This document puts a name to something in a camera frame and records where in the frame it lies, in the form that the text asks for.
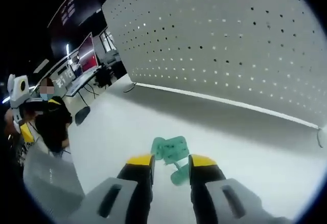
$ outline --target window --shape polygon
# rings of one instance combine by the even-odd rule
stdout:
[[[108,28],[100,35],[100,39],[106,53],[110,50],[116,50],[112,34],[109,32]]]

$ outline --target person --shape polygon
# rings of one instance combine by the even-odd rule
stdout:
[[[41,135],[48,149],[55,156],[61,156],[63,150],[69,146],[67,129],[73,118],[62,98],[54,96],[55,88],[49,77],[41,81],[39,91],[41,98],[47,101],[48,105],[43,114],[35,117],[35,130]]]

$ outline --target perforated panel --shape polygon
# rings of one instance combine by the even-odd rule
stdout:
[[[326,38],[304,0],[107,0],[103,13],[134,82],[326,124]]]

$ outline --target white perforated wall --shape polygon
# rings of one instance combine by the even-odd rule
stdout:
[[[326,37],[304,0],[107,0],[102,9],[133,82],[326,124]]]

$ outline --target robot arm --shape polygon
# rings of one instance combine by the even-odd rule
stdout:
[[[94,188],[63,222],[146,224],[153,198],[154,162],[153,155],[131,158],[117,178],[108,178]],[[197,224],[290,223],[264,211],[260,198],[236,180],[226,179],[213,160],[193,154],[189,167]]]

